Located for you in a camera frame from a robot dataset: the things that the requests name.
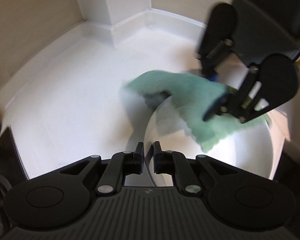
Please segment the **white ceramic bowl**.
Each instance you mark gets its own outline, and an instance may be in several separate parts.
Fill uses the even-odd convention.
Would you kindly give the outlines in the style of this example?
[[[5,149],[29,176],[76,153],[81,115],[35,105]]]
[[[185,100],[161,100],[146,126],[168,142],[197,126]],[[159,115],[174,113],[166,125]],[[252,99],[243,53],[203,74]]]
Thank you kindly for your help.
[[[212,130],[213,120],[201,121],[202,133],[197,134],[180,116],[172,98],[153,111],[136,93],[125,91],[120,97],[133,128],[130,142],[143,140],[145,170],[154,186],[172,185],[170,175],[153,170],[154,158],[149,150],[155,141],[163,150],[181,152],[189,159],[205,154],[264,178],[274,178],[285,137],[271,116],[247,124],[224,116],[228,121],[223,125],[224,132]]]

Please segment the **green microfibre cloth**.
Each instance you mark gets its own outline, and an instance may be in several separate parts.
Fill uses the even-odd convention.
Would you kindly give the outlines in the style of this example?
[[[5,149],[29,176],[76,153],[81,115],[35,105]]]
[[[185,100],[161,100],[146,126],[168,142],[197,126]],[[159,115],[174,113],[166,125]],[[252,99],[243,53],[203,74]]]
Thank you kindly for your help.
[[[140,96],[155,96],[166,92],[172,96],[172,105],[191,130],[196,143],[204,153],[209,152],[220,140],[235,132],[270,124],[267,114],[241,124],[235,117],[214,115],[203,121],[203,115],[210,106],[226,92],[237,89],[190,73],[171,73],[151,70],[125,84],[125,89]]]

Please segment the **black glass stove top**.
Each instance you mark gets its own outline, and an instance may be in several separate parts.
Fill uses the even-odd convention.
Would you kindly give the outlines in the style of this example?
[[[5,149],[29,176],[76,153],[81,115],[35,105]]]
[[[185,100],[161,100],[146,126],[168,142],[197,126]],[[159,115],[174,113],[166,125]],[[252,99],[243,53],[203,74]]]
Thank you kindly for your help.
[[[12,186],[28,180],[10,127],[0,137],[0,175]]]

